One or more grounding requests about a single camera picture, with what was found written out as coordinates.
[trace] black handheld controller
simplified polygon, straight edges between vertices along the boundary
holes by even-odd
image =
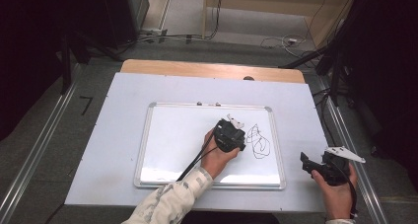
[[[348,182],[347,178],[350,176],[350,169],[348,167],[348,159],[346,158],[338,157],[325,151],[322,156],[323,165],[320,165],[311,161],[305,153],[301,152],[301,161],[304,171],[312,174],[312,170],[317,170],[330,186],[337,187]]]
[[[245,148],[245,132],[236,129],[230,121],[219,120],[214,130],[215,142],[223,152],[231,152],[239,147],[241,151]]]

